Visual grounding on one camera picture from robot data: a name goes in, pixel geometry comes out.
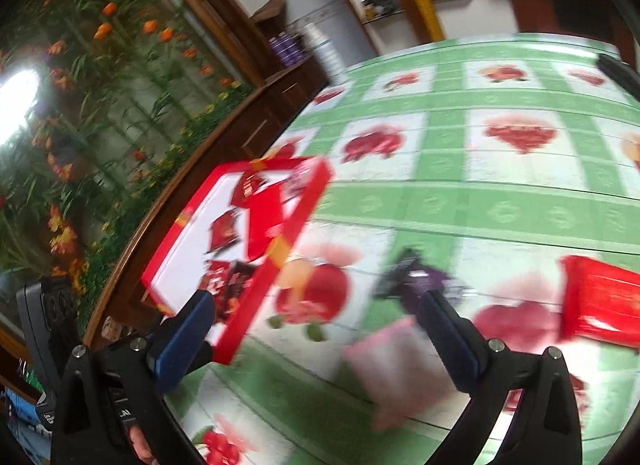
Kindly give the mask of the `left hand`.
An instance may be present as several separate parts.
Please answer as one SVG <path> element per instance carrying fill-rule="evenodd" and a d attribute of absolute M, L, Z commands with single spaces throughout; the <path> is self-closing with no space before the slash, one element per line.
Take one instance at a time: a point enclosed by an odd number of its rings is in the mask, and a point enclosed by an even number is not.
<path fill-rule="evenodd" d="M 152 454 L 148 441 L 146 441 L 139 426 L 131 425 L 128 429 L 128 437 L 132 448 L 134 449 L 134 453 L 137 454 L 140 461 L 148 465 L 156 463 L 156 459 Z"/>

